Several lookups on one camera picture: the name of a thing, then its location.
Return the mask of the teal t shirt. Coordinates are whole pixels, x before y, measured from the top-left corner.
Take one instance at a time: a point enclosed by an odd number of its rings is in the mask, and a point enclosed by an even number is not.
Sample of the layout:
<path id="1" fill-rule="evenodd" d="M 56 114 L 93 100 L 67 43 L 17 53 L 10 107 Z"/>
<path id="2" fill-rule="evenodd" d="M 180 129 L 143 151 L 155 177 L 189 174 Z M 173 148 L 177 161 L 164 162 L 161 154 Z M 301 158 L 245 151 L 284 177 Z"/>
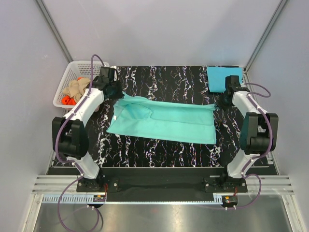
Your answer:
<path id="1" fill-rule="evenodd" d="M 113 108 L 108 133 L 182 143 L 216 144 L 213 104 L 151 101 L 125 94 Z"/>

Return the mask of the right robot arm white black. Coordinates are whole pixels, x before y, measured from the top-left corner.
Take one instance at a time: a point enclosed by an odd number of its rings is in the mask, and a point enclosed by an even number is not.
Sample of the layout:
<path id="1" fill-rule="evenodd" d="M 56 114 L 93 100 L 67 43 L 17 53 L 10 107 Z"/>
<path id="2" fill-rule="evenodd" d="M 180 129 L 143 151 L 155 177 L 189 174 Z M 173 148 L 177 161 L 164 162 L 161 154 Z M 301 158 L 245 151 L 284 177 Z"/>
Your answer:
<path id="1" fill-rule="evenodd" d="M 244 117 L 240 150 L 219 177 L 223 191 L 231 191 L 244 183 L 246 172 L 276 147 L 279 116 L 263 109 L 252 97 L 254 92 L 240 84 L 239 77 L 225 78 L 225 92 L 216 99 L 217 108 L 226 111 L 236 107 Z"/>

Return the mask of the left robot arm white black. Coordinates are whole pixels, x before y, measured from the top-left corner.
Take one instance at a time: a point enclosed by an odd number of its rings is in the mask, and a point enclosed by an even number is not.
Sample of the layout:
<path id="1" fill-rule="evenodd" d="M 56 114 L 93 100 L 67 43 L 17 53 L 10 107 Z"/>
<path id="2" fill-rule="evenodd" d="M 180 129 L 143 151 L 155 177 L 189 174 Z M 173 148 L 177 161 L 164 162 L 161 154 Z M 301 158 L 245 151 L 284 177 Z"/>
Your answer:
<path id="1" fill-rule="evenodd" d="M 115 66 L 100 68 L 100 73 L 90 81 L 78 103 L 63 117 L 52 121 L 53 149 L 58 160 L 75 166 L 82 180 L 93 191 L 104 187 L 103 173 L 90 156 L 86 124 L 94 111 L 105 100 L 122 98 L 122 85 Z"/>

